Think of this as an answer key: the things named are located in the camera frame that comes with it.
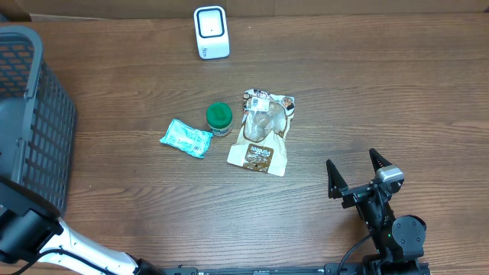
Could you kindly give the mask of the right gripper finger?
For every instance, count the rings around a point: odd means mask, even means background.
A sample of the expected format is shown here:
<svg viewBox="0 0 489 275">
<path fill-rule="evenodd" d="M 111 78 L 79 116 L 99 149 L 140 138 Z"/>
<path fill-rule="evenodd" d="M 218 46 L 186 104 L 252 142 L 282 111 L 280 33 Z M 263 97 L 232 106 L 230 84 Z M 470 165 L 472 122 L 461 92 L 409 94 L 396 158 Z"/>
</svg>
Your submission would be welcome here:
<svg viewBox="0 0 489 275">
<path fill-rule="evenodd" d="M 328 172 L 328 197 L 338 199 L 343 197 L 342 193 L 348 189 L 348 184 L 331 160 L 326 161 Z"/>
<path fill-rule="evenodd" d="M 391 166 L 392 163 L 379 154 L 374 148 L 369 150 L 370 159 L 374 168 L 374 172 L 377 172 L 380 168 Z"/>
</svg>

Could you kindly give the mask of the brown white snack bag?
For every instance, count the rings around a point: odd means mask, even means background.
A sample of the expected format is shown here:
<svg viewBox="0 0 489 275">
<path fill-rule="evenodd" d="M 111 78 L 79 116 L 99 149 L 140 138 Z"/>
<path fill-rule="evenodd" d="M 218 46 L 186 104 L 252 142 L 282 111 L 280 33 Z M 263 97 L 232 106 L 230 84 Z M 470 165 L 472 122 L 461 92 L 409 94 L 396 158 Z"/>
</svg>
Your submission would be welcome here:
<svg viewBox="0 0 489 275">
<path fill-rule="evenodd" d="M 295 114 L 295 98 L 259 89 L 243 94 L 243 119 L 227 162 L 245 169 L 283 176 L 286 137 Z"/>
</svg>

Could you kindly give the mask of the green lid jar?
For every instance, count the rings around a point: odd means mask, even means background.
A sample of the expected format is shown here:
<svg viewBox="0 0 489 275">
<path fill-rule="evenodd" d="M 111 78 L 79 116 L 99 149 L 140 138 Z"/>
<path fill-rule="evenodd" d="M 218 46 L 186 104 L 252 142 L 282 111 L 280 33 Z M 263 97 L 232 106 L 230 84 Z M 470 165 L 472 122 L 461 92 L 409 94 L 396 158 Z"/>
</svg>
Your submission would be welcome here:
<svg viewBox="0 0 489 275">
<path fill-rule="evenodd" d="M 232 131 L 233 114 L 224 102 L 211 104 L 206 111 L 210 131 L 217 137 L 224 137 Z"/>
</svg>

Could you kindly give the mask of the teal snack packet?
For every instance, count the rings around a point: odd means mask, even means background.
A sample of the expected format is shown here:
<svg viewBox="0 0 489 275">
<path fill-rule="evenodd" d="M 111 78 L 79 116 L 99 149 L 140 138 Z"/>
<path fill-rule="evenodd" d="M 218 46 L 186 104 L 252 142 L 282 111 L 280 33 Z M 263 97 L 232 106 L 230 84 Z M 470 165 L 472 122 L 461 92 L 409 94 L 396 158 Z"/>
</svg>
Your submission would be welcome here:
<svg viewBox="0 0 489 275">
<path fill-rule="evenodd" d="M 213 134 L 201 131 L 174 118 L 160 143 L 175 147 L 192 157 L 203 159 L 210 147 Z"/>
</svg>

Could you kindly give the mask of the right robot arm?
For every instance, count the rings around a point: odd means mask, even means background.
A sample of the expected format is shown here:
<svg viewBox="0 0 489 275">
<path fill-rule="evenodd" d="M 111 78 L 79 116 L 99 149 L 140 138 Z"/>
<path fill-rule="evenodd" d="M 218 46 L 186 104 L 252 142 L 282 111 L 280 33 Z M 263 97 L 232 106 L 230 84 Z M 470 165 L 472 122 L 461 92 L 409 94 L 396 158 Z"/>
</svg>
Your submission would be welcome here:
<svg viewBox="0 0 489 275">
<path fill-rule="evenodd" d="M 374 148 L 369 154 L 374 178 L 354 188 L 348 186 L 332 160 L 326 161 L 328 197 L 341 199 L 345 209 L 355 207 L 367 226 L 368 235 L 354 244 L 340 262 L 326 264 L 324 271 L 326 274 L 429 274 L 429 265 L 419 262 L 424 255 L 426 223 L 415 215 L 396 217 L 389 204 L 403 185 L 404 173 Z M 349 264 L 347 259 L 369 239 L 377 253 Z"/>
</svg>

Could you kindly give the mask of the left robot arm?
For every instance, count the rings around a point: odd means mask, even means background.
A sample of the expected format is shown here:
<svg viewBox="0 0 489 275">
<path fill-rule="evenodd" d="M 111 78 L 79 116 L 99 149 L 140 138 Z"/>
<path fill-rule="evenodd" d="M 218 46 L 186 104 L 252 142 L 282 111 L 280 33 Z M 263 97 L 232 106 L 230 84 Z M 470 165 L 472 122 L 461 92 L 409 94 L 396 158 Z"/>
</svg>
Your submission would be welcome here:
<svg viewBox="0 0 489 275">
<path fill-rule="evenodd" d="M 56 264 L 80 274 L 162 274 L 143 259 L 113 251 L 70 228 L 44 197 L 1 178 L 1 262 Z"/>
</svg>

